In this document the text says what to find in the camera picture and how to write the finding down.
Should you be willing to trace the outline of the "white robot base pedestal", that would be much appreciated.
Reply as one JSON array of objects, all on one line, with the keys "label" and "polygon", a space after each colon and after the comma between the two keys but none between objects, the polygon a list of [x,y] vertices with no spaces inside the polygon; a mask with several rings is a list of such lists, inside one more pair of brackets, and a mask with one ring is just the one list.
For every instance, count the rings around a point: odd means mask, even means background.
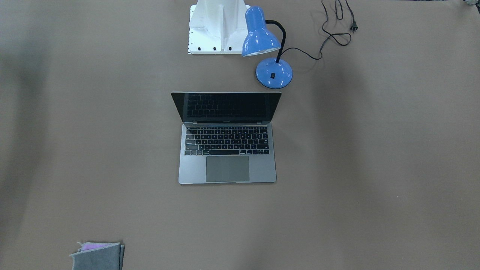
[{"label": "white robot base pedestal", "polygon": [[248,8],[243,0],[199,0],[191,5],[188,53],[241,54]]}]

